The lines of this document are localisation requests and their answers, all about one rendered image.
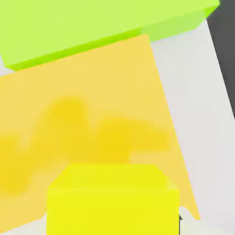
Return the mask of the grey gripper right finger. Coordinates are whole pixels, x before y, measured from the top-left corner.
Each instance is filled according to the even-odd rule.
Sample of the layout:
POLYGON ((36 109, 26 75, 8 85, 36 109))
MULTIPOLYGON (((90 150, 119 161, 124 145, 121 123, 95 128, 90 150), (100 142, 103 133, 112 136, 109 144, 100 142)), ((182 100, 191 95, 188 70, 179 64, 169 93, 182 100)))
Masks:
POLYGON ((179 208, 179 235, 234 235, 222 228, 196 220, 185 207, 179 208))

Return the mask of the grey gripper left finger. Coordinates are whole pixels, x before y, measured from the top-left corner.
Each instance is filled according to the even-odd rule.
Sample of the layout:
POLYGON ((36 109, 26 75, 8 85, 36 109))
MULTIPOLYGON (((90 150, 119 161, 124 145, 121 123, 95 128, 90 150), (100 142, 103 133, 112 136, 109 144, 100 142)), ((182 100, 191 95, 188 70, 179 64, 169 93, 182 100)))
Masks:
POLYGON ((41 219, 11 229, 0 235, 46 235, 46 216, 47 214, 41 219))

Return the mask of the small yellow cube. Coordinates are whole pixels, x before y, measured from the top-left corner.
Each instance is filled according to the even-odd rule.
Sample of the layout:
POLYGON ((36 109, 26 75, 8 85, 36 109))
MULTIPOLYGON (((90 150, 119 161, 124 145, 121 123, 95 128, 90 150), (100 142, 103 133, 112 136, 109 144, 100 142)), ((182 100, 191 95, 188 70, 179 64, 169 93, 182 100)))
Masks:
POLYGON ((179 235, 179 190, 154 165, 71 164, 48 188, 47 235, 179 235))

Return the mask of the large orange box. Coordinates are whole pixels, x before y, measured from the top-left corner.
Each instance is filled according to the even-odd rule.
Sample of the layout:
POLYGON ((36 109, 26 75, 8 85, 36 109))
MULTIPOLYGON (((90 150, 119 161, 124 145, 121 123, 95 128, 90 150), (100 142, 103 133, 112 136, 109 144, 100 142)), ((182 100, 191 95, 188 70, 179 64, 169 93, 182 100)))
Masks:
POLYGON ((200 217, 147 35, 0 77, 0 234, 71 162, 155 164, 200 217))

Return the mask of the large lime green box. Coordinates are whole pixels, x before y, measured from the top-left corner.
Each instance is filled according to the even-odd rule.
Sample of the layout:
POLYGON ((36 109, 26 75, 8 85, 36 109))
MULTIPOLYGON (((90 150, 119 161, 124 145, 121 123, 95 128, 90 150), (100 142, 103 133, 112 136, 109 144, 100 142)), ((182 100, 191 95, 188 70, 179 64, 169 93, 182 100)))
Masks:
POLYGON ((195 29, 219 0, 0 0, 0 55, 13 71, 147 34, 195 29))

